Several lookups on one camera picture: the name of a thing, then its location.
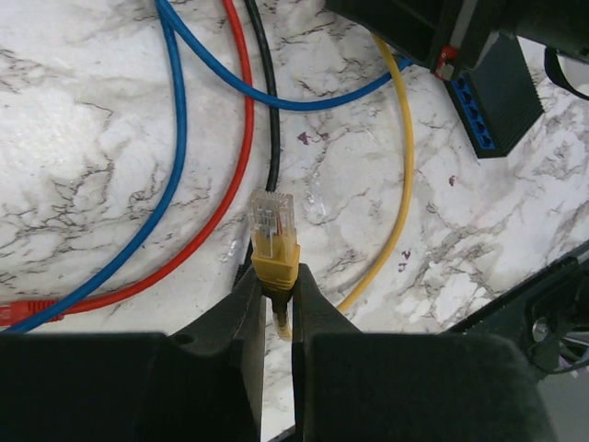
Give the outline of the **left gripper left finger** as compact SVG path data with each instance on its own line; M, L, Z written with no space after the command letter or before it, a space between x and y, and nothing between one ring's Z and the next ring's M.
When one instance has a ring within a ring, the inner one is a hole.
M5 441L257 441L265 301L253 271L181 330L5 333Z

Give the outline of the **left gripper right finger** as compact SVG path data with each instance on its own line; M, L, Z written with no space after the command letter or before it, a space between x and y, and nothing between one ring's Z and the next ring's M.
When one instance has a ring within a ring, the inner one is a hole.
M553 441L528 363L499 336L363 332L306 265L293 292L298 441Z

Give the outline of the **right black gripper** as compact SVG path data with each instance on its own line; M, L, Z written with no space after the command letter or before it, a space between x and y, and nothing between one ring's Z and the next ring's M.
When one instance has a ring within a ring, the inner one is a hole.
M347 0L325 6L444 79L478 67L500 36L588 61L586 1Z

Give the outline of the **black blue network switch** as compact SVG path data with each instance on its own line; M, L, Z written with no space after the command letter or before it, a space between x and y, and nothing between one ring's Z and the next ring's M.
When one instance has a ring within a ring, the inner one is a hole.
M520 43L506 37L445 88L481 159L507 157L544 113Z

